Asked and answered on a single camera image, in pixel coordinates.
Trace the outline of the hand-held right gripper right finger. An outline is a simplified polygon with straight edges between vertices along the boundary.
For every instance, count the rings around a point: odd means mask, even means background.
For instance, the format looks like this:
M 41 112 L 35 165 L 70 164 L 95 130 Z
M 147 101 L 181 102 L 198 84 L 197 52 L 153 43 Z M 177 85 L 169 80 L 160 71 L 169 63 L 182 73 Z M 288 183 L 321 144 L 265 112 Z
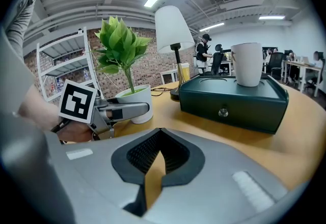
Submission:
M 242 223 L 288 194 L 278 177 L 238 149 L 169 129 L 202 150 L 201 171 L 186 185 L 164 187 L 143 219 L 152 223 Z

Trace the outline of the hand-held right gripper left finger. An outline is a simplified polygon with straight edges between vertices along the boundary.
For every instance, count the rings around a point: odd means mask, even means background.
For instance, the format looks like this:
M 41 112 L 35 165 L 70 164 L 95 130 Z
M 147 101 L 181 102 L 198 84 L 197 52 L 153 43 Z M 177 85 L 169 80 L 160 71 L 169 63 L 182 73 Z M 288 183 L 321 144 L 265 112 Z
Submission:
M 64 195 L 56 222 L 160 223 L 147 210 L 145 174 L 127 159 L 130 149 L 159 131 L 65 146 L 47 132 L 47 161 Z

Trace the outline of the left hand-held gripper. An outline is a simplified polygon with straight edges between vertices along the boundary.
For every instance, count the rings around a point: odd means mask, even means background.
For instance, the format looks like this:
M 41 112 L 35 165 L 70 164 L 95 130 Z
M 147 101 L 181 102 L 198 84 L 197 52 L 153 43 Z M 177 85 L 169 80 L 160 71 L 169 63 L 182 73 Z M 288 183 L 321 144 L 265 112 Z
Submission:
M 110 122 L 136 118 L 149 111 L 146 102 L 103 99 L 97 89 L 66 80 L 60 98 L 59 139 L 105 139 L 114 136 Z

